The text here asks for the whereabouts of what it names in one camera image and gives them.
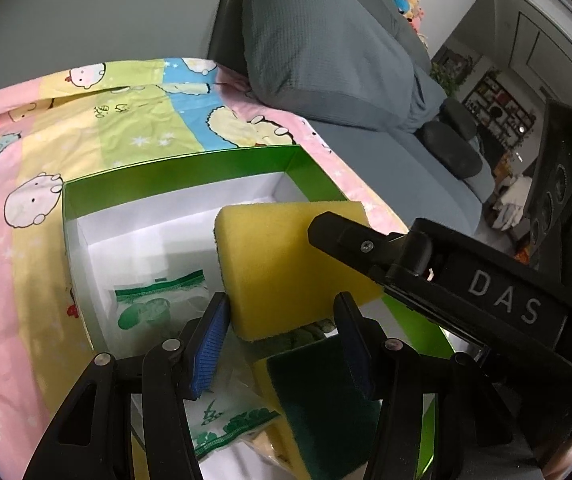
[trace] yellow stripe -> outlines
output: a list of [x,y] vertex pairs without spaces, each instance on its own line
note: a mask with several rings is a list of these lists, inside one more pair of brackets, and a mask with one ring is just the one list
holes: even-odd
[[[18,186],[42,172],[66,181],[105,169],[94,103],[93,95],[80,96],[35,119],[34,133],[22,140]],[[61,199],[41,224],[13,229],[12,238],[19,335],[54,413],[92,358],[81,319],[66,313],[72,301]]]

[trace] sponge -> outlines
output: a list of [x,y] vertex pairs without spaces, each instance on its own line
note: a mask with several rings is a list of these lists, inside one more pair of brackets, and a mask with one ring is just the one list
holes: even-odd
[[308,243],[313,218],[332,211],[368,225],[360,202],[225,206],[215,219],[221,275],[235,333],[246,341],[333,317],[348,291],[358,305],[382,296],[379,285]]
[[257,361],[253,373],[283,415],[267,434],[297,480],[339,480],[368,460],[379,401],[355,387],[339,336]]

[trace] green box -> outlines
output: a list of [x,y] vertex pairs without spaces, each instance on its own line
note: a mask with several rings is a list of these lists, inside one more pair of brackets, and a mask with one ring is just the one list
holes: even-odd
[[[66,182],[70,275],[93,349],[118,358],[128,355],[110,328],[115,289],[173,279],[198,267],[210,292],[223,290],[213,223],[224,205],[331,200],[346,197],[300,146],[174,156]],[[436,325],[394,300],[370,303],[364,313],[377,319],[387,335],[409,341],[419,352],[452,352]],[[432,458],[432,408],[424,418],[420,470]],[[133,419],[136,433],[138,425]]]

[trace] colorful bedsheet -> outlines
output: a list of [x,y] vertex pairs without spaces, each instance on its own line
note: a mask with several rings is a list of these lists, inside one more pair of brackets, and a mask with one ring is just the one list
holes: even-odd
[[75,68],[0,90],[0,476],[22,478],[92,353],[70,293],[62,184],[106,168],[236,147],[301,144],[371,225],[405,227],[308,122],[260,105],[201,59]]

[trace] blue stripe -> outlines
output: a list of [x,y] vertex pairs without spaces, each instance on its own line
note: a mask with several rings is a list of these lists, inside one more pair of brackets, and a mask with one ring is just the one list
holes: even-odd
[[[177,64],[178,67],[172,68],[173,64]],[[173,104],[173,108],[181,116],[181,119],[189,127],[197,141],[206,151],[236,148],[232,142],[222,139],[208,127],[208,117],[212,110],[224,106],[221,97],[214,90],[217,69],[211,70],[207,75],[203,75],[188,70],[181,59],[173,60],[173,64],[170,69],[166,67],[163,83],[206,83],[210,89],[207,94],[201,95],[166,92],[168,99]]]
[[164,59],[163,69],[164,83],[208,83],[215,84],[217,69],[210,70],[207,74],[193,72],[181,57],[169,57]]

